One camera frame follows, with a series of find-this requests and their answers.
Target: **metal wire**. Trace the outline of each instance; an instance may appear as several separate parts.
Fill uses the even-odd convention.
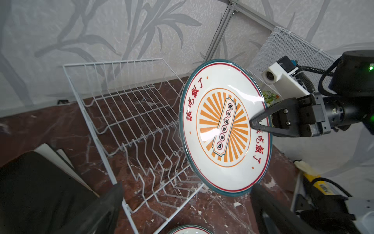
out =
[[[125,197],[135,195],[130,204],[122,202],[134,233],[137,220],[132,217],[141,209],[165,220],[154,227],[158,233],[203,186],[179,134],[178,103],[185,83],[163,59],[67,64],[63,69],[111,182],[117,178],[109,160],[123,156],[141,188],[135,193],[125,189]]]

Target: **white wire dish rack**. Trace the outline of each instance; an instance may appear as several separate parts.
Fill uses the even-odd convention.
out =
[[[63,69],[111,182],[123,181],[122,207],[134,233],[158,233],[203,186],[179,134],[184,81],[163,59]]]

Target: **dish rack frame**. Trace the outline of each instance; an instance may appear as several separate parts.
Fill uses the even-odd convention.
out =
[[[134,183],[141,187],[137,196],[139,198],[141,195],[139,202],[127,203],[126,189],[122,201],[123,210],[134,233],[139,232],[132,215],[146,207],[152,214],[165,220],[153,232],[157,234],[204,185],[188,163],[179,134],[178,100],[180,101],[185,82],[162,58],[66,64],[63,65],[63,70],[112,184],[117,183],[117,178],[109,160],[122,155],[126,158],[125,166],[131,171]],[[149,79],[154,70],[163,74],[161,80]],[[76,76],[78,81],[74,83],[72,76]],[[85,89],[85,84],[88,84],[89,92],[78,91],[76,87]],[[165,93],[161,94],[161,88],[169,88],[166,93],[175,97],[174,102],[167,100]],[[93,116],[93,110],[99,110],[98,117]],[[101,123],[104,121],[104,124],[94,121],[97,118],[101,119]],[[135,133],[136,127],[141,135]],[[116,146],[114,148],[103,144],[110,136],[112,145]],[[157,141],[158,150],[162,153],[155,150]],[[161,207],[172,211],[168,215],[157,211],[151,207],[150,199],[156,199]],[[170,199],[174,199],[174,204],[171,204]]]

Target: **plate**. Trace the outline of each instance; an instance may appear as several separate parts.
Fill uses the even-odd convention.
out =
[[[168,234],[213,234],[208,229],[197,225],[183,225],[174,228]]]
[[[212,60],[189,77],[180,102],[180,132],[193,170],[213,191],[248,193],[264,176],[272,135],[249,120],[267,109],[251,76],[228,60]],[[260,122],[270,126],[269,118]]]

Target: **plate rim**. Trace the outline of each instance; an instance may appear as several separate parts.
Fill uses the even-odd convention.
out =
[[[173,233],[175,233],[175,232],[177,232],[177,231],[179,231],[180,229],[183,229],[183,228],[200,228],[200,229],[203,229],[204,231],[206,231],[209,234],[214,234],[211,231],[209,231],[208,229],[206,229],[202,226],[194,225],[194,224],[186,224],[186,225],[178,226],[176,228],[171,229],[168,232],[168,234],[173,234]]]
[[[190,166],[192,167],[193,171],[197,174],[197,176],[203,181],[203,183],[208,186],[211,190],[213,190],[214,192],[217,192],[219,194],[222,194],[222,195],[225,195],[225,196],[228,196],[228,197],[238,197],[238,196],[242,196],[244,194],[247,194],[249,193],[251,190],[252,190],[252,187],[249,187],[248,189],[246,190],[243,190],[243,191],[240,191],[240,192],[226,192],[226,191],[223,191],[223,190],[220,190],[218,188],[216,188],[215,186],[213,186],[211,183],[209,183],[204,177],[203,175],[199,172],[199,170],[197,169],[197,167],[195,166],[195,164],[193,163],[192,161],[192,158],[191,158],[191,155],[190,155],[190,152],[188,151],[187,149],[187,143],[186,143],[186,139],[184,137],[184,129],[183,129],[183,104],[184,104],[184,101],[186,99],[186,93],[187,93],[187,87],[190,86],[193,78],[196,76],[196,74],[201,70],[203,69],[204,67],[206,67],[207,65],[209,64],[212,64],[212,63],[227,63],[227,64],[230,64],[230,65],[233,65],[235,66],[236,68],[238,68],[240,71],[242,71],[245,75],[247,75],[251,81],[253,82],[253,84],[255,85],[255,87],[259,90],[259,93],[261,94],[261,97],[263,98],[263,94],[260,90],[260,88],[258,87],[257,83],[254,81],[254,79],[248,74],[248,72],[246,70],[244,70],[241,66],[239,66],[238,64],[234,63],[234,62],[231,62],[229,60],[226,60],[226,59],[214,59],[214,60],[210,60],[208,62],[205,62],[203,64],[201,64],[200,66],[198,66],[195,71],[190,75],[190,77],[188,78],[187,82],[185,83],[184,85],[184,88],[183,88],[183,92],[182,92],[182,95],[181,95],[181,100],[180,100],[180,104],[179,104],[179,131],[180,131],[180,135],[181,135],[181,140],[182,140],[182,145],[183,145],[183,150],[187,156],[187,160],[190,164]],[[265,109],[267,109],[267,103],[266,101],[264,101],[264,105],[265,105]],[[267,171],[268,167],[269,167],[269,163],[270,163],[270,159],[272,157],[272,150],[273,150],[273,134],[270,133],[270,149],[269,149],[269,160],[267,162],[267,165],[265,166],[265,171]],[[260,177],[260,179],[256,182],[256,183],[259,183],[263,177],[265,176],[265,173]]]

